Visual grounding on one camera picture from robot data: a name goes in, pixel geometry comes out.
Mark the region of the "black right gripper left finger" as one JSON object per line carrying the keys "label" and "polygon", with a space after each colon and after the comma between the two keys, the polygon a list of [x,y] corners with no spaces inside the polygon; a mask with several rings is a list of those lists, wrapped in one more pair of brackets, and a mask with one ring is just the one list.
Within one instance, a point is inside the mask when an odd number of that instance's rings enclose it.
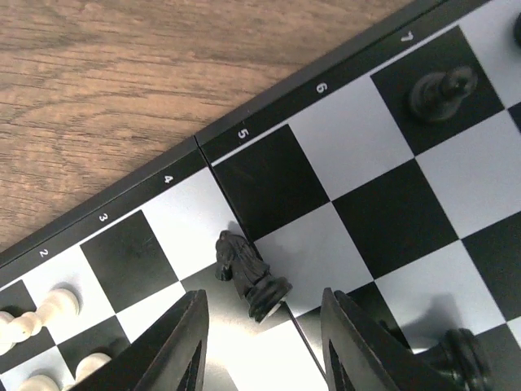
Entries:
{"label": "black right gripper left finger", "polygon": [[77,384],[78,390],[201,390],[208,342],[208,298],[189,291],[131,346]]}

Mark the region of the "black chess pawn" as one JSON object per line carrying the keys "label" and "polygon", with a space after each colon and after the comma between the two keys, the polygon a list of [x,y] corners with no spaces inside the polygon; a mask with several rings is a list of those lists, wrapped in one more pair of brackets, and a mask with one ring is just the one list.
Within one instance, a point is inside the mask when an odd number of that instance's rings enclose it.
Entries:
{"label": "black chess pawn", "polygon": [[408,109],[425,123],[447,121],[475,91],[477,83],[478,74],[470,66],[430,72],[414,83],[408,94]]}

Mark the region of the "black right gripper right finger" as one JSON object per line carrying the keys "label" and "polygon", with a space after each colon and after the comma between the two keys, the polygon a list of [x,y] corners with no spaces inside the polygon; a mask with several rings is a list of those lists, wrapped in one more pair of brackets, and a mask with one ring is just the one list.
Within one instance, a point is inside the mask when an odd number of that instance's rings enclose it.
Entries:
{"label": "black right gripper right finger", "polygon": [[325,288],[322,352],[330,390],[446,390],[448,381],[416,358],[341,291]]}

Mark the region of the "black chess knight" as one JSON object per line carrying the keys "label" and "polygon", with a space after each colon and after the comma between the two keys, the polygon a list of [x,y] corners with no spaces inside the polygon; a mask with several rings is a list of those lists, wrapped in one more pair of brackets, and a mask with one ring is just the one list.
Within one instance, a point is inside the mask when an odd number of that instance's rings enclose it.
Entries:
{"label": "black chess knight", "polygon": [[248,305],[248,317],[262,323],[274,314],[292,285],[287,278],[275,277],[254,247],[241,235],[224,230],[215,245],[217,268],[215,277],[234,283],[236,292]]}

